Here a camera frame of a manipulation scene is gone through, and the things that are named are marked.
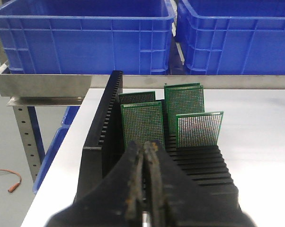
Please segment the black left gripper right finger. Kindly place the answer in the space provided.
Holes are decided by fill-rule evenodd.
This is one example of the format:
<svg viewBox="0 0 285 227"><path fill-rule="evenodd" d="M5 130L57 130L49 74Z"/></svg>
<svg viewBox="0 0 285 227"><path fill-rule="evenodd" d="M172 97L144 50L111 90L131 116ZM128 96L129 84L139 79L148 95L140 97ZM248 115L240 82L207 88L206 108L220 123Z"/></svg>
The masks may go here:
<svg viewBox="0 0 285 227"><path fill-rule="evenodd" d="M253 221L206 192L177 166L157 140L144 144L151 174L154 226L163 227L253 227Z"/></svg>

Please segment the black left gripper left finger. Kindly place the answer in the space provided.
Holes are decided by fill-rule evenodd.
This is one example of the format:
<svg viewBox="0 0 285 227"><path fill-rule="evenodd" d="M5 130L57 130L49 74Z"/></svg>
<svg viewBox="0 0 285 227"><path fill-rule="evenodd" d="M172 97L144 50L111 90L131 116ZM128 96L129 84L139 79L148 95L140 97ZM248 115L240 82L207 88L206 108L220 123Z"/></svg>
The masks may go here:
<svg viewBox="0 0 285 227"><path fill-rule="evenodd" d="M143 147L132 141L100 184L53 215L48 227L141 227Z"/></svg>

